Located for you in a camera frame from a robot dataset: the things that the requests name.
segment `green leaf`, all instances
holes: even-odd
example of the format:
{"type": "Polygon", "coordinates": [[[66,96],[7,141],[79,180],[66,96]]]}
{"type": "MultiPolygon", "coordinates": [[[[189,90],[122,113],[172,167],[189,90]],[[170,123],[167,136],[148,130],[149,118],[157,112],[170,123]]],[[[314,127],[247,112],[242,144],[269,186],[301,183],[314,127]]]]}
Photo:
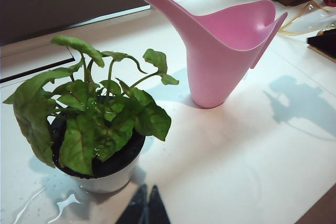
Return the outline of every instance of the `green leaf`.
{"type": "Polygon", "coordinates": [[[104,86],[104,88],[106,88],[106,89],[109,88],[110,92],[114,95],[121,93],[120,86],[115,81],[103,80],[100,83],[104,86]]]}
{"type": "Polygon", "coordinates": [[[16,120],[23,136],[32,147],[36,157],[48,166],[55,167],[51,151],[50,124],[47,112],[55,109],[54,99],[46,99],[37,94],[36,97],[20,107],[14,106],[16,120]]]}
{"type": "Polygon", "coordinates": [[[122,149],[131,138],[134,127],[134,117],[128,110],[122,110],[111,122],[104,138],[96,147],[97,158],[106,161],[115,152],[122,149]]]}
{"type": "Polygon", "coordinates": [[[82,66],[83,66],[83,59],[80,59],[80,61],[77,64],[68,67],[68,69],[70,69],[72,72],[77,72],[82,66]]]}
{"type": "Polygon", "coordinates": [[[92,127],[92,119],[88,114],[68,119],[64,141],[59,150],[60,165],[82,174],[93,175],[92,155],[95,138],[95,128],[92,127]]]}
{"type": "Polygon", "coordinates": [[[103,57],[106,57],[106,56],[111,56],[115,61],[121,61],[125,58],[127,59],[131,59],[135,62],[136,64],[136,67],[138,68],[138,70],[142,73],[146,73],[144,72],[141,68],[140,68],[140,64],[138,62],[137,59],[135,59],[133,56],[130,56],[128,54],[124,54],[123,52],[112,52],[112,51],[104,51],[104,52],[101,52],[103,54],[103,57]]]}
{"type": "Polygon", "coordinates": [[[30,102],[41,88],[48,82],[54,82],[55,79],[70,76],[72,73],[66,68],[58,68],[40,73],[22,83],[14,92],[13,105],[20,107],[30,102]]]}
{"type": "Polygon", "coordinates": [[[51,42],[59,46],[71,47],[82,54],[90,56],[99,67],[104,67],[102,54],[94,49],[89,43],[76,37],[69,37],[65,35],[57,35],[51,42]]]}
{"type": "Polygon", "coordinates": [[[145,136],[156,136],[164,141],[171,125],[171,118],[164,109],[156,105],[147,92],[132,88],[130,94],[142,106],[142,110],[136,114],[134,125],[136,131],[145,136]]]}
{"type": "Polygon", "coordinates": [[[112,52],[112,51],[104,51],[101,53],[103,54],[103,57],[111,56],[115,61],[121,61],[127,55],[124,54],[123,52],[112,52]]]}
{"type": "Polygon", "coordinates": [[[126,83],[124,83],[122,80],[120,80],[118,78],[116,78],[116,79],[119,81],[122,91],[126,95],[130,96],[130,87],[126,83]]]}
{"type": "Polygon", "coordinates": [[[67,82],[61,86],[58,86],[54,90],[54,94],[61,95],[57,100],[61,103],[85,111],[88,100],[88,90],[86,84],[82,80],[76,80],[74,82],[67,82]]]}
{"type": "Polygon", "coordinates": [[[134,127],[142,135],[153,135],[165,141],[171,122],[163,108],[150,103],[137,115],[134,127]]]}
{"type": "Polygon", "coordinates": [[[161,81],[163,84],[168,85],[178,85],[179,81],[176,80],[174,77],[170,76],[166,73],[159,73],[159,76],[161,76],[161,81]]]}
{"type": "Polygon", "coordinates": [[[140,103],[141,106],[145,107],[148,104],[154,102],[154,99],[147,92],[140,90],[138,88],[132,88],[130,90],[130,94],[132,97],[136,98],[136,100],[140,103]]]}
{"type": "Polygon", "coordinates": [[[146,62],[151,63],[157,67],[159,73],[167,73],[166,55],[153,49],[147,49],[143,58],[146,62]]]}
{"type": "Polygon", "coordinates": [[[5,104],[13,104],[14,103],[14,94],[11,94],[5,101],[3,101],[5,104]]]}

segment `water puddle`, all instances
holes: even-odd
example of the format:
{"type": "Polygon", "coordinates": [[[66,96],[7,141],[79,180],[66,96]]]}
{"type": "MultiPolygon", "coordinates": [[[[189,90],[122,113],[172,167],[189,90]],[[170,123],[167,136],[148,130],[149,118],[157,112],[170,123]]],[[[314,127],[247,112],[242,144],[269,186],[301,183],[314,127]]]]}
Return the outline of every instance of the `water puddle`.
{"type": "Polygon", "coordinates": [[[61,215],[62,215],[62,213],[63,213],[63,210],[64,210],[67,206],[69,206],[70,204],[72,204],[72,203],[81,204],[81,202],[79,202],[79,201],[76,199],[76,197],[75,197],[74,194],[71,194],[71,195],[70,195],[66,200],[64,200],[64,201],[57,202],[56,204],[57,204],[57,206],[58,206],[59,214],[58,214],[58,216],[57,216],[55,219],[50,220],[50,221],[48,221],[47,223],[50,224],[50,223],[53,223],[54,221],[58,220],[59,217],[61,217],[61,215]]]}
{"type": "Polygon", "coordinates": [[[19,221],[21,215],[24,213],[24,211],[26,210],[26,208],[28,207],[29,203],[33,202],[33,199],[35,199],[37,196],[40,196],[40,193],[46,189],[45,187],[43,187],[40,191],[38,191],[37,193],[35,193],[32,198],[30,198],[30,200],[26,203],[26,205],[23,207],[23,209],[16,215],[14,224],[17,224],[17,222],[19,221]]]}

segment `white pot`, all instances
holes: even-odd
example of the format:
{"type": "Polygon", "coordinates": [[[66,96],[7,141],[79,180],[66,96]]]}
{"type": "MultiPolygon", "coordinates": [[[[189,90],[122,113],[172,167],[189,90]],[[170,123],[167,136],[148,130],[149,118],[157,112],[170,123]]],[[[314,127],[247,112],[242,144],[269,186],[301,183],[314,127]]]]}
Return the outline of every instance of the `white pot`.
{"type": "Polygon", "coordinates": [[[131,179],[134,168],[137,165],[140,154],[124,169],[101,178],[78,178],[72,176],[78,182],[81,188],[93,193],[112,193],[121,189],[131,179]]]}

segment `watering can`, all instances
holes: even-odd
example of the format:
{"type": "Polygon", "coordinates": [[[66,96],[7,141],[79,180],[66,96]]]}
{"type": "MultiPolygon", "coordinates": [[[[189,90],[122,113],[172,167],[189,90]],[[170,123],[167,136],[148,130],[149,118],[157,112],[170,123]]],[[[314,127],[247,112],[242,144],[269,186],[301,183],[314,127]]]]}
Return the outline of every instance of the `watering can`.
{"type": "Polygon", "coordinates": [[[145,0],[160,10],[184,41],[191,98],[202,108],[221,105],[254,68],[287,13],[275,19],[269,0],[196,16],[173,0],[145,0]]]}

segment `table surface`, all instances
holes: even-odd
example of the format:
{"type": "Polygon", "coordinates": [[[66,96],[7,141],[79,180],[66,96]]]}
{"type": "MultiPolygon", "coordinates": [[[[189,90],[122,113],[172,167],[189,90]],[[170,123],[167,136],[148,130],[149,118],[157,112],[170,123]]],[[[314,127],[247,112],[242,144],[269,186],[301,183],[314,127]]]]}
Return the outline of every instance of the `table surface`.
{"type": "MultiPolygon", "coordinates": [[[[251,1],[180,4],[202,15],[251,1]]],[[[275,5],[277,16],[300,8],[275,5]]],[[[1,223],[114,223],[143,183],[158,185],[172,223],[294,223],[336,182],[336,65],[307,48],[306,38],[315,33],[277,35],[227,100],[208,110],[192,102],[185,46],[157,10],[64,33],[139,60],[147,48],[165,52],[168,73],[180,85],[153,78],[140,88],[166,109],[172,126],[166,142],[146,138],[122,191],[99,195],[41,163],[12,107],[1,104],[1,223]],[[59,206],[66,206],[62,213],[59,206]]],[[[128,74],[128,67],[134,66],[120,63],[115,75],[132,83],[140,75],[128,74]]],[[[95,80],[106,76],[107,69],[93,70],[95,80]]],[[[2,86],[1,101],[20,83],[2,86]]]]}

